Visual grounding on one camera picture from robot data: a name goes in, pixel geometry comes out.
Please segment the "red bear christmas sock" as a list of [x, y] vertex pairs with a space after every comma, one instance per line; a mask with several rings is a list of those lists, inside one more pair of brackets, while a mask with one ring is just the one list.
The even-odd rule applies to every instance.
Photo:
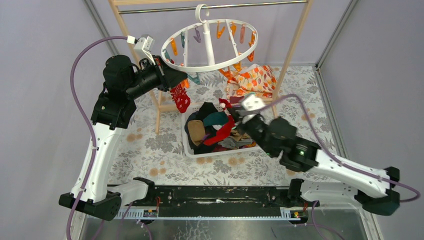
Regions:
[[191, 104], [191, 99], [187, 95], [186, 89], [181, 84], [178, 84], [170, 90], [170, 94], [177, 110], [182, 114], [185, 113]]

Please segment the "white round clip hanger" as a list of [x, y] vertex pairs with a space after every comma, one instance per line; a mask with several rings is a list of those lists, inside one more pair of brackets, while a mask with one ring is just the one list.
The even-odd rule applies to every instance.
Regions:
[[[172, 34], [162, 45], [160, 56], [165, 64], [170, 68], [185, 73], [201, 73], [233, 67], [235, 70], [242, 69], [242, 60], [247, 59], [252, 62], [255, 56], [255, 49], [258, 45], [259, 33], [251, 24], [236, 19], [203, 19], [202, 11], [208, 16], [210, 11], [206, 4], [199, 4], [195, 7], [194, 16], [196, 23], [188, 25]], [[217, 39], [227, 36], [230, 49], [234, 56], [226, 61], [217, 62], [215, 54], [218, 52], [213, 46], [213, 33], [211, 25], [217, 27], [215, 33]], [[189, 33], [193, 30], [194, 41], [203, 43], [205, 50], [195, 51], [195, 54], [205, 54], [206, 65], [190, 66], [189, 64]]]

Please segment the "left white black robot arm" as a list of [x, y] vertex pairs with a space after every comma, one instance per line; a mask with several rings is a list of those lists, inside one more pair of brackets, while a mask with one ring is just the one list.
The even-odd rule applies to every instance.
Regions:
[[153, 56], [143, 69], [135, 70], [128, 56], [110, 57], [103, 69], [103, 89], [94, 105], [90, 129], [94, 145], [86, 153], [78, 180], [71, 192], [59, 197], [59, 205], [105, 220], [113, 220], [121, 206], [138, 200], [148, 206], [155, 200], [155, 184], [136, 177], [128, 183], [108, 187], [112, 157], [123, 131], [128, 128], [137, 107], [135, 100], [157, 88], [166, 92], [177, 87], [188, 75], [169, 67], [160, 56]]

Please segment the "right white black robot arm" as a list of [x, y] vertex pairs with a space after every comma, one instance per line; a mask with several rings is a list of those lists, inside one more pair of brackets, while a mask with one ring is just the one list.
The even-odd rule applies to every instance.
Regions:
[[377, 169], [356, 164], [327, 153], [323, 147], [296, 135], [297, 128], [278, 117], [267, 124], [260, 114], [242, 115], [230, 110], [237, 129], [246, 133], [271, 158], [297, 173], [324, 175], [335, 182], [317, 183], [293, 179], [287, 201], [293, 206], [303, 202], [345, 202], [359, 204], [364, 210], [390, 216], [400, 207], [400, 194], [394, 190], [400, 178], [396, 167]]

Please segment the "grey sock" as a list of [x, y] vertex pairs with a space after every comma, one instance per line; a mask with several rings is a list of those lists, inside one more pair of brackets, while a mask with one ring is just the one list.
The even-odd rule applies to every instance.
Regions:
[[232, 137], [227, 137], [225, 139], [223, 139], [222, 141], [219, 141], [218, 144], [220, 146], [222, 146], [223, 148], [226, 149], [231, 149], [231, 150], [235, 150], [235, 149], [239, 149], [243, 146], [247, 146], [253, 143], [253, 140], [251, 138], [247, 138], [247, 139], [242, 139], [242, 140], [235, 140]]

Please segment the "dark green sock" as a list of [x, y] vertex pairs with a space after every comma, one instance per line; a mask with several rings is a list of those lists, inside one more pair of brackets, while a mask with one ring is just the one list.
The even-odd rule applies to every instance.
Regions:
[[205, 127], [213, 125], [225, 125], [229, 121], [227, 114], [223, 111], [213, 112], [203, 119], [203, 125]]

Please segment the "orange floral cloth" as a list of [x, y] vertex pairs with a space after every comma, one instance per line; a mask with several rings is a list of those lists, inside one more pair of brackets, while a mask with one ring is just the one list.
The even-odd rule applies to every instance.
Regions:
[[253, 64], [239, 71], [221, 69], [220, 72], [227, 79], [225, 88], [227, 98], [255, 94], [260, 98], [269, 99], [276, 90], [277, 78], [268, 65]]

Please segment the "white laundry basket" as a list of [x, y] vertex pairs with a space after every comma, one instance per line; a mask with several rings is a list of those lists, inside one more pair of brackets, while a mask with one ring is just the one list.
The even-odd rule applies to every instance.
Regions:
[[225, 150], [225, 151], [216, 151], [216, 152], [209, 152], [209, 153], [202, 153], [202, 154], [195, 154], [194, 150], [190, 147], [189, 144], [189, 137], [185, 131], [185, 125], [187, 122], [188, 117], [194, 113], [197, 112], [201, 106], [203, 105], [202, 102], [195, 102], [191, 103], [186, 112], [181, 114], [181, 137], [182, 137], [182, 145], [184, 148], [184, 153], [189, 158], [206, 158], [206, 157], [212, 157], [212, 156], [220, 156], [220, 155], [228, 155], [228, 154], [238, 154], [238, 153], [244, 153], [244, 152], [252, 152], [252, 151], [258, 151], [261, 150], [261, 148], [256, 145], [254, 147], [248, 147], [248, 148], [239, 148], [239, 149], [233, 149], [233, 150]]

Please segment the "black sock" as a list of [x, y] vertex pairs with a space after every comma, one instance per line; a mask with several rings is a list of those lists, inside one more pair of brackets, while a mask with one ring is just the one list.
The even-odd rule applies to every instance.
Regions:
[[216, 113], [218, 110], [212, 102], [204, 102], [196, 114], [196, 120], [203, 121], [210, 114]]

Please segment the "tan brown sock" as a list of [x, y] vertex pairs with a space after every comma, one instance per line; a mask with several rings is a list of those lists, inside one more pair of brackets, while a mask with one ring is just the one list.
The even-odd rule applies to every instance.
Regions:
[[204, 124], [201, 120], [191, 120], [187, 124], [188, 133], [195, 146], [201, 144], [206, 136]]

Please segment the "wooden clothes rack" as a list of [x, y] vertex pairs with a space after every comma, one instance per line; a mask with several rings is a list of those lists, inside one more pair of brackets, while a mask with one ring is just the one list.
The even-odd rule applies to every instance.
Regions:
[[[130, 32], [128, 30], [128, 27], [125, 23], [125, 20], [123, 19], [123, 14], [119, 14], [118, 10], [120, 6], [134, 6], [134, 5], [145, 5], [145, 4], [159, 4], [158, 0], [111, 0], [109, 1], [109, 5], [111, 10], [113, 11], [113, 14], [116, 18], [116, 21], [120, 27], [120, 30], [122, 31], [122, 33], [124, 35], [129, 35]], [[267, 104], [270, 104], [272, 101], [276, 100], [279, 94], [279, 89], [281, 87], [281, 84], [283, 82], [283, 79], [285, 77], [285, 74], [287, 72], [288, 66], [291, 63], [292, 57], [295, 53], [298, 41], [301, 37], [301, 33], [303, 31], [304, 25], [306, 23], [306, 20], [309, 16], [311, 7], [312, 7], [313, 1], [309, 0], [309, 3], [303, 4], [304, 7], [302, 9], [299, 21], [297, 23], [294, 35], [292, 37], [289, 49], [287, 51], [287, 54], [285, 56], [282, 68], [281, 68], [281, 73], [279, 75], [279, 78], [277, 80], [277, 85], [276, 85], [276, 89], [273, 92], [273, 95], [271, 98], [265, 98], [265, 102]], [[186, 26], [185, 28], [183, 28], [183, 32], [184, 34], [188, 34], [188, 31], [192, 28], [198, 27], [198, 26], [202, 26], [203, 27], [203, 36], [204, 36], [204, 41], [205, 41], [205, 51], [206, 51], [206, 55], [207, 55], [207, 61], [208, 64], [206, 66], [197, 66], [197, 67], [188, 67], [188, 49], [184, 49], [184, 60], [183, 60], [183, 65], [175, 65], [173, 63], [171, 63], [170, 61], [167, 61], [166, 63], [170, 66], [175, 68], [176, 70], [182, 70], [184, 72], [188, 72], [188, 73], [199, 73], [199, 72], [209, 72], [209, 71], [214, 71], [214, 70], [218, 70], [218, 69], [222, 69], [222, 68], [226, 68], [229, 67], [231, 65], [236, 65], [238, 64], [241, 60], [247, 58], [249, 59], [252, 55], [252, 53], [254, 52], [254, 50], [256, 49], [257, 45], [258, 45], [258, 37], [259, 34], [257, 32], [257, 30], [249, 23], [241, 21], [241, 20], [235, 20], [235, 19], [202, 19], [201, 18], [201, 12], [204, 11], [206, 16], [209, 16], [210, 14], [210, 10], [211, 9], [204, 9], [202, 8], [203, 6], [208, 6], [207, 4], [199, 4], [196, 6], [195, 11], [195, 18], [197, 20], [196, 23]], [[214, 50], [213, 50], [213, 45], [212, 45], [212, 39], [211, 39], [211, 33], [210, 33], [210, 24], [211, 23], [216, 23], [219, 24], [220, 22], [223, 22], [226, 24], [226, 29], [228, 30], [229, 33], [229, 39], [232, 42], [232, 47], [234, 49], [234, 53], [235, 53], [235, 57], [233, 59], [224, 61], [224, 62], [220, 62], [220, 63], [216, 63], [215, 62], [215, 55], [214, 55]], [[253, 41], [249, 47], [249, 49], [247, 49], [245, 52], [243, 53], [239, 53], [237, 51], [237, 44], [234, 40], [234, 30], [231, 27], [231, 25], [239, 25], [241, 27], [246, 27], [251, 29], [252, 31], [252, 36], [253, 36]]]

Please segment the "metal rack rod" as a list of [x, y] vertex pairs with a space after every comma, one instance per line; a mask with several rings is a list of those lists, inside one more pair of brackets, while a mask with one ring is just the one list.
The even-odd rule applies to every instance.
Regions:
[[[290, 1], [275, 1], [275, 2], [220, 4], [220, 5], [205, 5], [202, 7], [202, 9], [210, 10], [210, 9], [265, 7], [265, 6], [307, 4], [309, 2], [310, 2], [309, 0], [290, 0]], [[196, 8], [197, 8], [196, 6], [184, 6], [184, 7], [135, 9], [135, 10], [118, 10], [118, 13], [120, 15], [131, 15], [131, 14], [160, 13], [160, 12], [180, 12], [180, 11], [194, 11]]]

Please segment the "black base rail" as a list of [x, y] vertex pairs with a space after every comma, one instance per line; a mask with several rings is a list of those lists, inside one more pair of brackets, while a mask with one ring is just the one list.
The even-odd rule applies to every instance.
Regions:
[[298, 220], [313, 204], [297, 186], [157, 185], [132, 208], [156, 211], [160, 218]]

